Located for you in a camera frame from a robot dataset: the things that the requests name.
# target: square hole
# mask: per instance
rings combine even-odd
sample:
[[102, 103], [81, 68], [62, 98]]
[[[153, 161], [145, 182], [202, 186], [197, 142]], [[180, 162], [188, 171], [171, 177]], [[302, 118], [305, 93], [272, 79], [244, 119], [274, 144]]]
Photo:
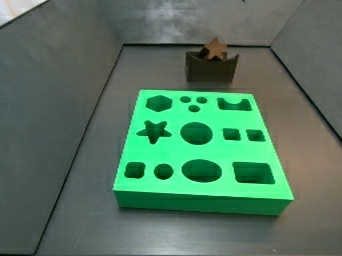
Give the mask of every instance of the square hole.
[[270, 165], [266, 163], [233, 163], [236, 179], [240, 183], [274, 184]]
[[248, 130], [250, 141], [265, 141], [264, 132], [261, 130]]
[[225, 140], [241, 140], [241, 133], [238, 129], [224, 129]]
[[125, 176], [126, 178], [141, 179], [145, 176], [145, 163], [131, 162], [126, 166]]

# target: gray table surface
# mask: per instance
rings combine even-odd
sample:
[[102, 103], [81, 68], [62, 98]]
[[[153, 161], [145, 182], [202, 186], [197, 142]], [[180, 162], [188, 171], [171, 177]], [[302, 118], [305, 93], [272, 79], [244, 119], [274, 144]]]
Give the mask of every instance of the gray table surface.
[[[188, 83], [186, 51], [125, 47], [39, 255], [341, 254], [342, 147], [268, 48], [241, 54], [233, 84]], [[293, 187], [280, 217], [121, 209], [111, 191], [141, 89], [253, 93]]]

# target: green foam tray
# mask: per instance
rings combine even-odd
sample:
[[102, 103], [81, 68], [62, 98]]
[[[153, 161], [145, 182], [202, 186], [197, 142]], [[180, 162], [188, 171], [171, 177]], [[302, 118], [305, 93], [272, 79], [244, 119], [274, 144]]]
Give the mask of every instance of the green foam tray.
[[254, 96], [142, 90], [114, 192], [121, 207], [281, 214], [294, 196]]

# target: star-shaped hole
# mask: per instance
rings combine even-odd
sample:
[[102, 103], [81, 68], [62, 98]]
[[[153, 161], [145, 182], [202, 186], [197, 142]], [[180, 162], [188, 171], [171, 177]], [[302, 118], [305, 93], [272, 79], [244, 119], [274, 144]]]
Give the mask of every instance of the star-shaped hole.
[[205, 45], [200, 52], [200, 57], [205, 60], [224, 59], [222, 50], [228, 48], [226, 44], [221, 44], [218, 38], [216, 37], [213, 41]]
[[154, 124], [151, 121], [145, 122], [146, 129], [137, 133], [139, 136], [147, 136], [150, 143], [155, 144], [161, 137], [171, 137], [171, 133], [166, 130], [167, 122]]

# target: small circular hole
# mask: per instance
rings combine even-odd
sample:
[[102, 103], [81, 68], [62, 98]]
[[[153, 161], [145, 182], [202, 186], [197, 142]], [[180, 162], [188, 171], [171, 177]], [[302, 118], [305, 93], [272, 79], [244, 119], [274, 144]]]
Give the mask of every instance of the small circular hole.
[[174, 169], [169, 164], [159, 164], [155, 167], [155, 177], [161, 180], [167, 180], [174, 174]]
[[205, 97], [198, 97], [197, 100], [198, 100], [198, 103], [202, 103], [202, 104], [208, 103], [208, 99]]
[[184, 97], [181, 98], [181, 101], [182, 101], [184, 103], [189, 103], [189, 102], [192, 101], [192, 98], [188, 97], [188, 96], [184, 96]]
[[196, 106], [196, 105], [192, 105], [192, 106], [189, 107], [189, 110], [190, 110], [192, 112], [198, 112], [198, 111], [201, 110], [201, 108], [200, 108], [198, 106]]

